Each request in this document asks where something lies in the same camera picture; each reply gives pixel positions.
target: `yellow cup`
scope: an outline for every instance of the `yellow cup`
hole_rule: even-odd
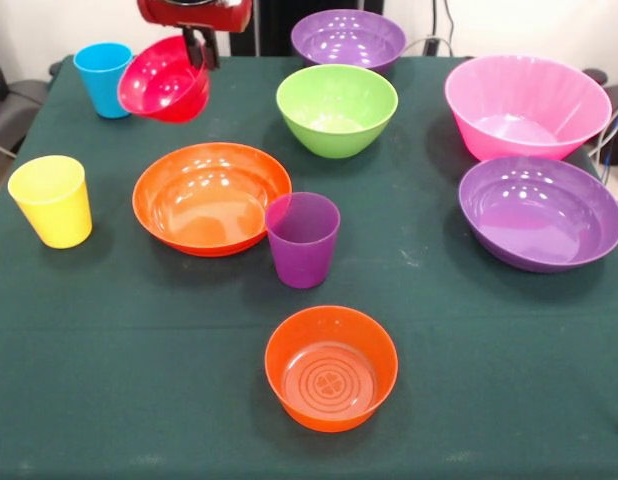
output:
[[[33,159],[11,174],[7,190],[45,245],[75,247],[91,233],[85,169],[78,160]]]

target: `green tablecloth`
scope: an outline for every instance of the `green tablecloth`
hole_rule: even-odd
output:
[[[65,61],[18,162],[80,159],[95,229],[45,248],[0,195],[0,478],[618,479],[618,248],[542,276],[477,244],[456,200],[474,160],[443,96],[456,64],[402,59],[382,137],[329,161],[276,109],[297,59],[223,59],[206,112],[180,126],[97,118]],[[140,227],[141,172],[206,141],[262,148],[339,205],[326,283],[282,285],[266,240],[199,259]],[[263,371],[276,325],[325,303],[376,318],[400,358],[387,402],[337,435],[295,424]]]

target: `purple cup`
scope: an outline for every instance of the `purple cup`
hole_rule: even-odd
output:
[[[329,274],[340,212],[327,197],[296,192],[276,199],[265,216],[278,278],[293,288],[311,288]]]
[[[385,73],[403,54],[407,36],[382,15],[338,9],[300,20],[291,43],[307,65],[341,63]]]

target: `blue cup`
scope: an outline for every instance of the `blue cup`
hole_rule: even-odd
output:
[[[98,115],[122,118],[129,115],[118,102],[118,82],[133,53],[120,43],[96,43],[80,50],[73,58]]]

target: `white wall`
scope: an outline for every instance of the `white wall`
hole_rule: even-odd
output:
[[[526,52],[602,68],[618,82],[618,0],[448,1],[456,55]],[[448,23],[442,0],[439,5],[443,35]],[[431,0],[385,0],[385,15],[410,40],[424,37],[431,29]],[[49,64],[91,42],[120,41],[139,52],[174,32],[146,23],[136,0],[0,0],[0,61],[9,81],[46,78]],[[219,36],[219,43],[228,55],[228,36]],[[408,54],[420,52],[422,44]]]
[[[178,33],[145,22],[136,0],[0,0],[0,65],[9,82],[47,79],[49,65],[90,43],[122,42],[138,53]],[[218,47],[229,54],[227,34]]]
[[[618,83],[618,0],[448,0],[456,56],[529,53],[606,71]],[[449,23],[438,0],[438,35]],[[431,32],[431,0],[385,0],[410,41]],[[407,52],[419,55],[422,43]],[[446,50],[440,49],[440,55]]]

